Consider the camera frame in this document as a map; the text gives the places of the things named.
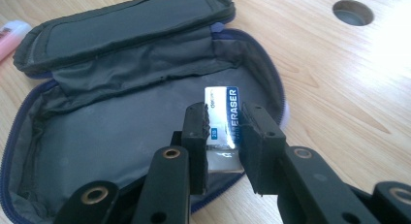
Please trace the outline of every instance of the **pink object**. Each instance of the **pink object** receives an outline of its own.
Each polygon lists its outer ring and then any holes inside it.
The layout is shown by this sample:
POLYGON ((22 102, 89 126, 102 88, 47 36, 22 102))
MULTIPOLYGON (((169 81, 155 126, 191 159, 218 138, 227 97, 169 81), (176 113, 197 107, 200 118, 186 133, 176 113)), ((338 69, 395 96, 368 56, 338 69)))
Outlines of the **pink object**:
POLYGON ((7 22, 0 29, 0 61, 16 49, 31 26, 21 20, 7 22))

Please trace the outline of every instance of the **blue zipper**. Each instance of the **blue zipper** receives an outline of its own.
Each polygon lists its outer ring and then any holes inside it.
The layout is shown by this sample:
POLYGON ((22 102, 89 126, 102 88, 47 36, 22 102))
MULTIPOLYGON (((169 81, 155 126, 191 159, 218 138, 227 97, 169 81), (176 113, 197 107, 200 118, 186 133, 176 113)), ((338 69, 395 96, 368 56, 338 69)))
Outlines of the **blue zipper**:
POLYGON ((57 85, 56 80, 49 80, 36 86, 24 99, 16 114, 15 121, 12 125, 12 130, 10 131, 9 138, 7 139, 6 146, 3 153, 3 159, 0 171, 0 203, 6 216, 13 223, 31 223, 24 217, 20 216, 15 209, 12 207, 12 199, 9 194, 9 182, 10 182, 10 170, 12 166, 13 155, 15 152, 16 141, 18 138, 18 133, 21 129, 21 125, 34 104, 34 102, 39 98, 39 96, 57 85))
MULTIPOLYGON (((278 72, 276 71, 276 68, 274 64, 271 61, 271 58, 269 55, 266 53, 264 48, 250 35, 247 33, 237 30, 237 29, 222 29, 221 25, 218 23, 214 24, 211 27, 212 33, 212 39, 213 40, 243 40, 246 42, 250 42, 254 46, 257 47, 257 50, 261 55, 263 55, 264 60, 269 62, 272 67, 272 74, 274 75, 275 79, 275 84, 277 84, 279 91, 281 93, 281 111, 280 115, 275 118, 275 122, 279 125, 284 117, 284 112, 285 112, 285 106, 286 106, 286 98, 285 98, 285 92, 284 92, 284 87, 281 82, 281 78, 278 75, 278 72)), ((208 205, 210 202, 214 201, 216 198, 218 198, 221 194, 223 194, 225 191, 227 191, 229 188, 231 188, 233 185, 235 185, 243 176, 245 173, 238 174, 233 180, 231 180, 229 183, 225 184, 224 187, 218 189, 217 191, 211 193, 208 195, 204 200, 194 204, 191 207, 191 213, 194 213, 201 208, 204 208, 206 205, 208 205)))

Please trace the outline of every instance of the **gray pouch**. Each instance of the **gray pouch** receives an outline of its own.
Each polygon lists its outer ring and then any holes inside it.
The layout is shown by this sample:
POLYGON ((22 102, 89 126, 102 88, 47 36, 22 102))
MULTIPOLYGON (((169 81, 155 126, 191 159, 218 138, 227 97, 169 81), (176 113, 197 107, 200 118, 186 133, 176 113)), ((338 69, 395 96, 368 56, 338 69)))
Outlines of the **gray pouch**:
MULTIPOLYGON (((285 96, 264 49, 225 29, 231 0, 135 0, 35 27, 15 55, 30 78, 49 78, 22 104, 7 141, 0 198, 15 223, 51 223, 84 184, 124 187, 181 130, 207 86, 236 86, 242 101, 281 122, 285 96)), ((242 174, 211 174, 198 210, 242 174)))

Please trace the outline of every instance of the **light wood surface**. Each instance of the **light wood surface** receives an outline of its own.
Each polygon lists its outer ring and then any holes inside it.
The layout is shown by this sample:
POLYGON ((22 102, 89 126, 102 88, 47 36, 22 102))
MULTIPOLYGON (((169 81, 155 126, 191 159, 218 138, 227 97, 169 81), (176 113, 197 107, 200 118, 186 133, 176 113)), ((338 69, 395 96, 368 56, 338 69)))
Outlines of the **light wood surface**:
MULTIPOLYGON (((0 25, 44 21, 128 0, 0 0, 0 25)), ((317 150, 347 183, 372 192, 375 183, 411 184, 411 0, 356 0, 374 20, 337 19, 340 0, 233 0, 228 27, 251 34, 283 79, 291 118, 289 145, 317 150)), ((0 64, 0 153, 16 112, 40 81, 28 79, 10 55, 0 64)), ((276 198, 252 193, 247 178, 192 223, 280 223, 276 198)), ((0 222, 9 223, 4 213, 0 222)))

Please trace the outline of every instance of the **wood grain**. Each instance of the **wood grain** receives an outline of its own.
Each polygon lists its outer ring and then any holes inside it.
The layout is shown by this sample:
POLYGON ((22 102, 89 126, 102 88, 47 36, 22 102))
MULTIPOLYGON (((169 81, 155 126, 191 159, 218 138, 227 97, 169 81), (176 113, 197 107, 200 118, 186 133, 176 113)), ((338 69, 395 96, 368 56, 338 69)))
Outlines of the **wood grain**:
MULTIPOLYGON (((127 0, 0 0, 0 25, 44 21, 127 0)), ((318 150, 345 181, 371 192, 382 180, 411 184, 411 0, 355 0, 374 20, 337 19, 340 0, 233 0, 228 27, 251 34, 283 79, 290 145, 318 150)), ((0 147, 28 92, 40 81, 0 64, 0 147)), ((2 223, 9 221, 3 213, 2 223)), ((247 178, 195 213, 192 223, 280 223, 276 198, 254 195, 247 178)))

